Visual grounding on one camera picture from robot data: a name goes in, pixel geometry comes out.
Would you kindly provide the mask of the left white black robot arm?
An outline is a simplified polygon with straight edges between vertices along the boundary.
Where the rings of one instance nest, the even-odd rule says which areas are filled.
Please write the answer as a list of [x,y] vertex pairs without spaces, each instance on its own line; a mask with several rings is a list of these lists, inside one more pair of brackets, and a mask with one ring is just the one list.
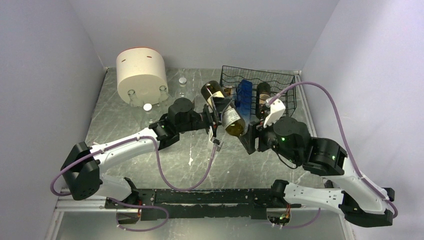
[[207,171],[210,171],[216,153],[222,142],[216,138],[217,127],[230,103],[229,97],[212,97],[211,105],[205,104],[203,111],[194,111],[193,103],[187,98],[178,98],[168,107],[168,112],[141,131],[109,143],[87,146],[80,142],[73,146],[60,170],[69,189],[69,195],[76,201],[93,195],[118,200],[124,207],[132,208],[139,200],[134,184],[128,178],[116,178],[106,171],[124,161],[142,154],[170,147],[185,132],[206,130],[207,147],[211,156]]

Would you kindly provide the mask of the olive wine bottle white label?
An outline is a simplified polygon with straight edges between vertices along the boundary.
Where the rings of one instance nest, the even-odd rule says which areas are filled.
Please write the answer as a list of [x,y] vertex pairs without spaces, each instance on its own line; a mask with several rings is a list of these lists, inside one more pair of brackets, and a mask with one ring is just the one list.
[[258,119],[262,119],[264,116],[264,107],[267,99],[271,95],[271,86],[267,82],[261,82],[256,87],[256,99],[255,99],[255,116]]

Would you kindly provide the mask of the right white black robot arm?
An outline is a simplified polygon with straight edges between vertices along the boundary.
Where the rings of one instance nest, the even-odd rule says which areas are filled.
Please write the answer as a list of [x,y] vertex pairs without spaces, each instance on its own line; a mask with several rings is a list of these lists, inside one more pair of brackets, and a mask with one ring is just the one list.
[[377,192],[371,190],[364,183],[366,177],[355,170],[347,151],[334,140],[311,136],[305,123],[288,116],[269,127],[251,123],[247,133],[238,139],[248,154],[272,150],[280,159],[335,184],[324,189],[275,180],[269,190],[272,207],[322,208],[364,228],[393,224],[395,214],[389,203],[394,201],[394,190],[381,187]]

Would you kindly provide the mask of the dark green wine bottle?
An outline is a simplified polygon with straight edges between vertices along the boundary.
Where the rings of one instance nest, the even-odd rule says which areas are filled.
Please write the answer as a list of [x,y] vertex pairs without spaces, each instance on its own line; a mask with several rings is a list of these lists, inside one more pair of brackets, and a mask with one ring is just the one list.
[[[210,97],[228,97],[221,85],[215,80],[207,82],[201,88],[200,92],[208,105],[210,104]],[[246,123],[239,112],[236,110],[236,106],[232,98],[229,107],[222,115],[221,125],[231,136],[240,137],[244,134]]]

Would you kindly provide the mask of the clear bottle black gold label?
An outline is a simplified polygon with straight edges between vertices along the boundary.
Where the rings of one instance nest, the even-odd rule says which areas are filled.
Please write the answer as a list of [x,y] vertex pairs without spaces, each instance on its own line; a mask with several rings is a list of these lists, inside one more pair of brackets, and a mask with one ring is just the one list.
[[234,101],[237,99],[237,87],[234,85],[228,85],[223,87],[224,92],[228,97],[231,97]]

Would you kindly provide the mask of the clear bottle white cap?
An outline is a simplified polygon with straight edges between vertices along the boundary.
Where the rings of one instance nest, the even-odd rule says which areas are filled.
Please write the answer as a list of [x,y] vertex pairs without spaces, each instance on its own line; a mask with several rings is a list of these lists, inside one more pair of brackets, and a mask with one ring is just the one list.
[[141,129],[148,128],[151,124],[160,119],[159,112],[150,103],[145,103],[142,107]]

